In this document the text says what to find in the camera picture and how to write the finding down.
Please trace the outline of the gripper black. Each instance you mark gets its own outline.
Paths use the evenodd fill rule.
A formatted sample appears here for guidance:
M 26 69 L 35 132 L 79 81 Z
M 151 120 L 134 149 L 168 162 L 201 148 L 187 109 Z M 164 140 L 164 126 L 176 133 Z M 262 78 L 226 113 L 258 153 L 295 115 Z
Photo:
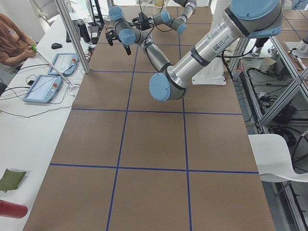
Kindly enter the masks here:
M 138 17 L 133 18 L 132 23 L 139 30 L 151 28 L 148 17 L 144 13 L 139 13 Z
M 113 46 L 113 41 L 116 40 L 116 34 L 114 33 L 114 30 L 111 28 L 105 29 L 105 38 L 110 46 Z M 128 56 L 131 55 L 131 49 L 129 45 L 124 45 L 124 49 Z

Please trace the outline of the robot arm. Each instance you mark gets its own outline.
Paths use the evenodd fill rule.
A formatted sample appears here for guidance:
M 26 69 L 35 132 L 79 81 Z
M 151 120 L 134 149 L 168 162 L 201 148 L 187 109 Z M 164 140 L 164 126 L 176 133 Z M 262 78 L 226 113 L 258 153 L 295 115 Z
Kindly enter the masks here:
M 168 0 L 147 0 L 146 2 L 153 3 L 157 11 L 152 16 L 147 16 L 141 8 L 138 17 L 132 19 L 132 24 L 142 31 L 156 27 L 163 32 L 174 30 L 178 34 L 183 34 L 188 19 L 195 14 L 197 7 L 195 0 L 175 0 L 175 3 L 182 6 L 184 10 L 178 18 L 174 18 L 165 8 Z
M 109 9 L 115 34 L 124 46 L 139 44 L 159 72 L 149 81 L 157 101 L 178 100 L 187 92 L 188 82 L 238 38 L 264 38 L 282 30 L 282 0 L 233 0 L 223 18 L 193 48 L 172 65 L 152 37 L 134 28 L 119 6 Z

